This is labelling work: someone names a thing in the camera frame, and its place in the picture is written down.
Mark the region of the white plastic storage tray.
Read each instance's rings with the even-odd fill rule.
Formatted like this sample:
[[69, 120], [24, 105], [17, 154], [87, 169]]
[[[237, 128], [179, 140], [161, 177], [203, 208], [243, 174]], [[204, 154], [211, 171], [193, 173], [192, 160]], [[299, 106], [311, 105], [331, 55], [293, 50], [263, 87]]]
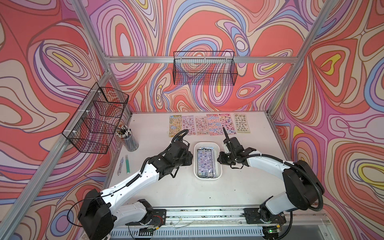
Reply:
[[203, 181], [218, 180], [223, 173], [218, 162], [220, 147], [213, 142], [198, 142], [194, 147], [194, 174]]

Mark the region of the blue red animal sticker sheet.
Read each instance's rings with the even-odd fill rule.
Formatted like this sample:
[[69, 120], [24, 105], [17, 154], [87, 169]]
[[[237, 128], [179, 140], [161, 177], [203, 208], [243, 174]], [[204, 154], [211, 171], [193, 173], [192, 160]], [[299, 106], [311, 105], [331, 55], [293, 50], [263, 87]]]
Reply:
[[218, 114], [207, 114], [209, 134], [211, 136], [223, 135], [223, 127]]

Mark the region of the yellow green sticker sheet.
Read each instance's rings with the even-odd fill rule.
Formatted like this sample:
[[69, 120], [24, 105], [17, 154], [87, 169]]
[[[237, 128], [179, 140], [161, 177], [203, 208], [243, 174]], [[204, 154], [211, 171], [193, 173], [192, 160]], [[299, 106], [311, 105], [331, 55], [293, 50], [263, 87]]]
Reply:
[[182, 116], [172, 115], [169, 120], [169, 137], [174, 137], [182, 130]]

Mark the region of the pink puffy sticker sheet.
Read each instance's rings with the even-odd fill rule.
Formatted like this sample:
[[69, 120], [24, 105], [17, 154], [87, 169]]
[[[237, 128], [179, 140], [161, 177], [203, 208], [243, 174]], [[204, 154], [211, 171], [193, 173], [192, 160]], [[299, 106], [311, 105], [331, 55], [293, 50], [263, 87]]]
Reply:
[[188, 130], [188, 135], [196, 135], [194, 116], [182, 116], [182, 130]]

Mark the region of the green cream sticker sheet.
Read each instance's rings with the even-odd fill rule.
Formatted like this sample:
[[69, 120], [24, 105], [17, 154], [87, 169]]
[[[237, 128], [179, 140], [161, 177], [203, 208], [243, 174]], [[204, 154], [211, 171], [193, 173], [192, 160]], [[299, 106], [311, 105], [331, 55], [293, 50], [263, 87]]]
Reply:
[[251, 132], [246, 115], [236, 113], [234, 117], [235, 117], [235, 127], [238, 133], [248, 134]]

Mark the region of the pink yellow pastel sticker sheet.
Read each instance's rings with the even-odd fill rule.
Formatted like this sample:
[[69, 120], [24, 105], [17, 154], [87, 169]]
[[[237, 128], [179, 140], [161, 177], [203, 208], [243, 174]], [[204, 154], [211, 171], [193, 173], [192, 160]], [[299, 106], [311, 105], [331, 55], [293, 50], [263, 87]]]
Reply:
[[222, 127], [225, 128], [228, 135], [236, 135], [236, 128], [233, 123], [232, 117], [230, 114], [219, 114], [219, 120], [222, 124]]

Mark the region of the pink bonbon sticker sheet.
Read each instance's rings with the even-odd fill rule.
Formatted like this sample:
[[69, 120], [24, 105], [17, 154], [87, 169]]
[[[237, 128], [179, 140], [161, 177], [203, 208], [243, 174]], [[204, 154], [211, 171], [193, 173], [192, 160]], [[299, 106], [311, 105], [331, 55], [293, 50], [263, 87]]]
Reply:
[[209, 135], [208, 119], [207, 116], [196, 116], [196, 132], [197, 135]]

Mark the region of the purple holographic sticker sheet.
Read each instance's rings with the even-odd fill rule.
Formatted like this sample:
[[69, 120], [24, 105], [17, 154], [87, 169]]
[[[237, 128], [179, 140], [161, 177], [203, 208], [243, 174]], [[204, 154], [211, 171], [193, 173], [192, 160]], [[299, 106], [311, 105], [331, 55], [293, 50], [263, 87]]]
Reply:
[[197, 151], [197, 171], [201, 179], [216, 178], [216, 164], [214, 162], [214, 148], [205, 147]]

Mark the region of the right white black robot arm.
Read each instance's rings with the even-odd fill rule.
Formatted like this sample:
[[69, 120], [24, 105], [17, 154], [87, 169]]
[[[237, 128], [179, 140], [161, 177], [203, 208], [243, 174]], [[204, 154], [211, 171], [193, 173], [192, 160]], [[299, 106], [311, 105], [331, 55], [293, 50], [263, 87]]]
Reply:
[[305, 161], [283, 161], [263, 154], [254, 148], [244, 148], [236, 137], [230, 138], [226, 129], [225, 151], [220, 152], [221, 165], [237, 169], [237, 165], [252, 167], [267, 172], [283, 181], [285, 191], [265, 200], [259, 207], [259, 215], [267, 222], [283, 212], [312, 210], [319, 212], [324, 207], [325, 189], [311, 167]]

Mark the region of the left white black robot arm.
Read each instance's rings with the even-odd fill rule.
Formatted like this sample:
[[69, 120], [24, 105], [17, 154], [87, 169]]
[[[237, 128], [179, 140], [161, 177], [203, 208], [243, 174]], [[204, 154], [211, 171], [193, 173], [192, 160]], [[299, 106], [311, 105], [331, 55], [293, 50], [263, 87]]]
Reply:
[[151, 222], [153, 208], [148, 201], [141, 199], [131, 205], [126, 202], [165, 176], [175, 178], [180, 167], [192, 164], [190, 144], [184, 141], [188, 133], [189, 130], [177, 133], [164, 151], [146, 158], [140, 170], [132, 176], [100, 192], [93, 189], [78, 202], [81, 204], [78, 226], [90, 240], [102, 240], [113, 228], [128, 223], [145, 225]]

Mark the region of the green pen on table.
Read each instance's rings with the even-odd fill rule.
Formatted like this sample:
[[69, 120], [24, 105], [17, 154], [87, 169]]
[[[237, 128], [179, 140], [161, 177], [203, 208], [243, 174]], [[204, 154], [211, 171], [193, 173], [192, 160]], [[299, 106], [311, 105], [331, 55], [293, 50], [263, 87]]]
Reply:
[[125, 162], [126, 162], [126, 173], [129, 174], [131, 171], [130, 171], [130, 163], [129, 163], [128, 155], [125, 155]]

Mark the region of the mesh pen cup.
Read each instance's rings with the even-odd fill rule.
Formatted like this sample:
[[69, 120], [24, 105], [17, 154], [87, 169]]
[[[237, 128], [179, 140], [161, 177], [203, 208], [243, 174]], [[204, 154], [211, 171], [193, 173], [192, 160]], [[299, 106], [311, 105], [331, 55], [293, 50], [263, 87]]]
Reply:
[[139, 143], [131, 132], [121, 135], [120, 138], [129, 152], [134, 152], [139, 148]]

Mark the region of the bundle of pens in cup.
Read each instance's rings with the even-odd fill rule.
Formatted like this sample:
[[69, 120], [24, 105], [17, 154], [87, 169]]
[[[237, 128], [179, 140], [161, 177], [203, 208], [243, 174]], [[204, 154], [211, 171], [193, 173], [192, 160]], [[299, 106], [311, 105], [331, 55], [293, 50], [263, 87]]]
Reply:
[[132, 131], [126, 125], [120, 125], [116, 129], [116, 135], [120, 139], [125, 140], [125, 139], [128, 139], [128, 138], [130, 138], [132, 136]]

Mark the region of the small clear blue tool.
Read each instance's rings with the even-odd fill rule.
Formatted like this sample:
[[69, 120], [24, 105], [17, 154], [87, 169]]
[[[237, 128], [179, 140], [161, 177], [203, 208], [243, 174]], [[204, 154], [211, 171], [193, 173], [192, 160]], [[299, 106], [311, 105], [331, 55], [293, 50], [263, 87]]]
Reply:
[[123, 167], [123, 162], [124, 162], [124, 158], [121, 158], [120, 161], [119, 161], [119, 166], [118, 166], [118, 171], [117, 171], [117, 175], [119, 176], [122, 172], [122, 167]]

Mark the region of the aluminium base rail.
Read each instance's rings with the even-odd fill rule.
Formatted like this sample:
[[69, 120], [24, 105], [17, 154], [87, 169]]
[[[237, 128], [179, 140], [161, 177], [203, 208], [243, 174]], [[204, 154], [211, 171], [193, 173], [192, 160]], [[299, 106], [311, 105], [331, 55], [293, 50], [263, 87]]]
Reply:
[[122, 225], [103, 240], [337, 240], [325, 213], [283, 213], [271, 223], [256, 215], [257, 206], [154, 208], [164, 224]]

